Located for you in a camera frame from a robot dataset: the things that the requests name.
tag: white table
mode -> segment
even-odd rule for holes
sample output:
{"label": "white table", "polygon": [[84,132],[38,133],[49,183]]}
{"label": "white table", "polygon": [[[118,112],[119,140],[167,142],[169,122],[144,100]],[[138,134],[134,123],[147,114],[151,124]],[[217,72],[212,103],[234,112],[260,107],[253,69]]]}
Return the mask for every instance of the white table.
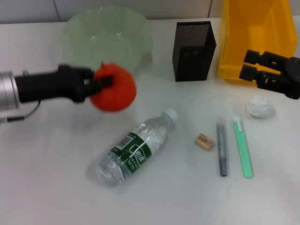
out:
{"label": "white table", "polygon": [[[218,19],[209,19],[218,37]],[[25,122],[0,127],[1,225],[298,225],[300,223],[300,101],[216,78],[219,46],[204,82],[174,81],[176,20],[152,21],[153,60],[137,78],[134,103],[103,114],[89,101],[44,101]],[[294,17],[300,37],[300,16]],[[0,25],[0,69],[20,74],[52,70],[61,61],[56,41],[64,23]],[[244,113],[255,94],[270,98],[276,115],[254,120]],[[23,105],[28,112],[34,104]],[[95,182],[89,167],[139,122],[165,106],[179,114],[177,128],[124,185]],[[216,139],[214,119],[227,119],[229,176],[219,177],[216,145],[194,145],[204,133]],[[244,120],[254,168],[245,179],[231,119]]]}

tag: plastic water bottle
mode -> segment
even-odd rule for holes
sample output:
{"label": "plastic water bottle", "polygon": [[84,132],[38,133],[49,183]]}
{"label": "plastic water bottle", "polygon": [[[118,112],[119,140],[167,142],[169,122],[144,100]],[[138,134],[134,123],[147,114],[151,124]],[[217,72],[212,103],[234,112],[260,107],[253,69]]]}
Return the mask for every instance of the plastic water bottle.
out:
{"label": "plastic water bottle", "polygon": [[165,142],[177,113],[168,108],[160,117],[146,120],[124,137],[100,161],[100,172],[111,185],[126,181]]}

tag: white wall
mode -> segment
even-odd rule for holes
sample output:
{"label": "white wall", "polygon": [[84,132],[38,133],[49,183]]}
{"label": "white wall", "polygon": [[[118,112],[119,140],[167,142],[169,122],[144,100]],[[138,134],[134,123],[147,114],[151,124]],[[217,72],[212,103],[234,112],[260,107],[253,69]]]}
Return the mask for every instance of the white wall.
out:
{"label": "white wall", "polygon": [[[90,7],[124,5],[150,19],[220,17],[223,0],[0,0],[0,23],[67,21]],[[290,0],[294,15],[300,15],[300,0]]]}

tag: green pen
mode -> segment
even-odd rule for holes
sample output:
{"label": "green pen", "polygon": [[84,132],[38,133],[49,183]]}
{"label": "green pen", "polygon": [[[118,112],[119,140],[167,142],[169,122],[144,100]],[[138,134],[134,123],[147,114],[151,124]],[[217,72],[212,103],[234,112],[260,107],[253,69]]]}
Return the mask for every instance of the green pen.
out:
{"label": "green pen", "polygon": [[234,117],[233,127],[235,131],[236,142],[239,148],[240,162],[242,163],[244,176],[247,178],[252,178],[253,169],[251,164],[251,158],[248,150],[244,125],[240,117]]}

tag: green plastic bowl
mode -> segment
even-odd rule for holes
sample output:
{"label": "green plastic bowl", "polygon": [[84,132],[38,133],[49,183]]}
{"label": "green plastic bowl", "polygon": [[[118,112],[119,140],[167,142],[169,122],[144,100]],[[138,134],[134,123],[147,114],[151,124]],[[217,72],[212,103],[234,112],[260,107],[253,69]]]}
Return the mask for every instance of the green plastic bowl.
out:
{"label": "green plastic bowl", "polygon": [[130,8],[87,9],[64,28],[65,61],[92,69],[98,69],[101,62],[114,62],[132,70],[153,49],[151,31],[151,23]]}

